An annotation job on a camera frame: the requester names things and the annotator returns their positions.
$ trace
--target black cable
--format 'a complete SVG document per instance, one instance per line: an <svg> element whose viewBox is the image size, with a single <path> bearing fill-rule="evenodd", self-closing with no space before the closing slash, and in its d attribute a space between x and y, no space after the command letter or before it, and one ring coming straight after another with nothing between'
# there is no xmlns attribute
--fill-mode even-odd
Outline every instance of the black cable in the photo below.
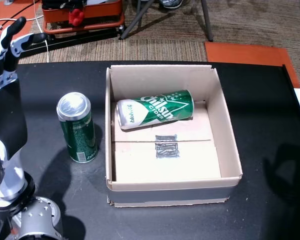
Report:
<svg viewBox="0 0 300 240"><path fill-rule="evenodd" d="M30 5L26 6L25 8L21 9L20 11L18 11L15 15L13 15L12 17L9 17L10 19L13 19L15 16L17 16L18 14L22 13L24 10L30 8L31 6L33 6L34 4L31 3ZM1 26L4 26L7 22L9 22L8 20L5 21Z"/></svg>

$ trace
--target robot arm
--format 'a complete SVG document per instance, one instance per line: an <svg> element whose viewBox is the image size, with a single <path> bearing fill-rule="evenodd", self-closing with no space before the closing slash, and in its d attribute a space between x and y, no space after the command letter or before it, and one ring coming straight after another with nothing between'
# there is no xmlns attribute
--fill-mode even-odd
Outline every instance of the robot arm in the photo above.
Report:
<svg viewBox="0 0 300 240"><path fill-rule="evenodd" d="M27 126L15 71L21 52L47 38L45 33L28 34L11 42L24 24L25 18L21 17L0 36L0 240L10 234L12 227L17 230L16 240L62 240L58 206L33 196L35 184L20 161Z"/></svg>

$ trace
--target cardboard box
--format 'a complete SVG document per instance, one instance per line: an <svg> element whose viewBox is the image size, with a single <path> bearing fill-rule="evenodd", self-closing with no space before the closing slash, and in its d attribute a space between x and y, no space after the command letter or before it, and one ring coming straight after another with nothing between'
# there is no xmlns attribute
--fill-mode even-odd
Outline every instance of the cardboard box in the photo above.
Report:
<svg viewBox="0 0 300 240"><path fill-rule="evenodd" d="M192 119L120 129L117 101L185 89L194 100ZM108 202L115 207L221 203L243 174L225 97L211 65L108 68L105 151ZM160 156L161 151L170 156Z"/></svg>

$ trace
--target carpet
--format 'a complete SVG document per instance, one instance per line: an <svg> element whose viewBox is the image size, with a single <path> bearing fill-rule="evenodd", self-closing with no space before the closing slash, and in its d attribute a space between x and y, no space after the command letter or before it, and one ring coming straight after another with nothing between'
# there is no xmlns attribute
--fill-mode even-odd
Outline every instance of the carpet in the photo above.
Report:
<svg viewBox="0 0 300 240"><path fill-rule="evenodd" d="M136 15L136 4L135 0L124 1L126 24ZM207 5L214 42L286 48L300 82L300 0L207 0ZM200 1L184 0L175 10L155 3L127 39L53 50L50 61L206 61L205 30ZM35 22L32 31L38 32ZM20 63L45 61L46 54L41 53Z"/></svg>

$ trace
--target green can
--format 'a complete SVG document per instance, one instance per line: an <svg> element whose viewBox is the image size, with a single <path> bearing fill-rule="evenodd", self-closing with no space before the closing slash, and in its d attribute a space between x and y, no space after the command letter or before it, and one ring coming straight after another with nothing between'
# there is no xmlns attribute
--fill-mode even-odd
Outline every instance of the green can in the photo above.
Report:
<svg viewBox="0 0 300 240"><path fill-rule="evenodd" d="M80 92L64 95L56 106L70 157L78 163L92 161L98 152L91 103Z"/></svg>
<svg viewBox="0 0 300 240"><path fill-rule="evenodd" d="M194 101L188 90L142 96L117 102L116 113L124 130L192 117Z"/></svg>

